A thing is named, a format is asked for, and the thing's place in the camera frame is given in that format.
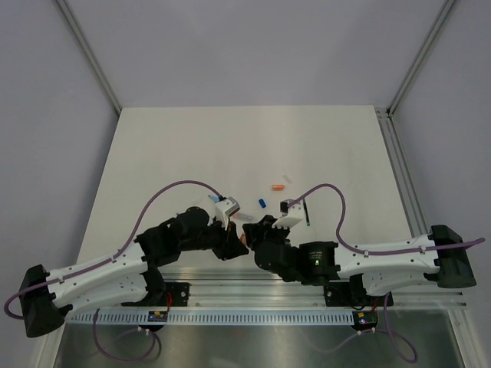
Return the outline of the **blue highlighter pen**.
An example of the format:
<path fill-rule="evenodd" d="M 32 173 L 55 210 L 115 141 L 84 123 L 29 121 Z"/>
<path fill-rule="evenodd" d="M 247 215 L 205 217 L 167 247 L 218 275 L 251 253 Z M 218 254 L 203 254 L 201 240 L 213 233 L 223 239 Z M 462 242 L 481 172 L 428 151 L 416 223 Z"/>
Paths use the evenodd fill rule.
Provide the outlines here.
<path fill-rule="evenodd" d="M 223 200 L 222 197 L 218 197 L 216 195 L 208 195 L 208 197 L 214 202 L 214 203 L 217 203 L 217 202 L 221 202 Z"/>

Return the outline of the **grey orange-tipped marker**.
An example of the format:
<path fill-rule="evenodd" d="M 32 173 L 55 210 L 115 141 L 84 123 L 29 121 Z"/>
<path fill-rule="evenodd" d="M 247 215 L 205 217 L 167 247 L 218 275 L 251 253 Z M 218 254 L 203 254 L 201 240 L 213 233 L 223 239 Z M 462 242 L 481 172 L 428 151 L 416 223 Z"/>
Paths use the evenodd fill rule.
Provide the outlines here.
<path fill-rule="evenodd" d="M 235 213 L 233 215 L 233 218 L 238 219 L 239 221 L 243 221 L 243 222 L 254 222 L 255 221 L 255 218 L 253 216 L 247 215 L 247 214 L 244 214 L 241 212 Z"/>

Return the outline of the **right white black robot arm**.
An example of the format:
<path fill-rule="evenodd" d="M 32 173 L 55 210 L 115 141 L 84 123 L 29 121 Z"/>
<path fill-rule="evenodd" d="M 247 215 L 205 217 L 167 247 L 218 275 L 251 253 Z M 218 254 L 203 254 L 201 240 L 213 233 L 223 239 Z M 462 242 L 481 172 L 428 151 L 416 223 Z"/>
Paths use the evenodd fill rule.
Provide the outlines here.
<path fill-rule="evenodd" d="M 280 228 L 276 222 L 267 215 L 242 228 L 256 265 L 285 282 L 327 286 L 336 280 L 348 281 L 349 297 L 358 304 L 414 285 L 434 283 L 447 289 L 476 286 L 466 253 L 471 245 L 445 225 L 434 225 L 429 233 L 416 238 L 376 244 L 364 251 L 338 241 L 294 246 L 288 239 L 289 228 Z"/>

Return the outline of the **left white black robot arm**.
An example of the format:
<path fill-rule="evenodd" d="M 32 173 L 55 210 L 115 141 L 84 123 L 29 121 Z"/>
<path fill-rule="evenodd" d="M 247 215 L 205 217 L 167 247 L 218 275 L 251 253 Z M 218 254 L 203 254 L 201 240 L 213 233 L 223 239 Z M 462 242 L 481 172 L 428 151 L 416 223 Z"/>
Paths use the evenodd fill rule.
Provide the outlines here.
<path fill-rule="evenodd" d="M 139 234 L 119 256 L 51 271 L 35 265 L 26 271 L 20 288 L 25 333 L 41 337 L 70 317 L 110 305 L 155 306 L 166 295 L 160 267 L 177 261 L 184 251 L 206 250 L 221 261 L 249 252 L 234 222 L 224 225 L 206 210 L 190 207 Z"/>

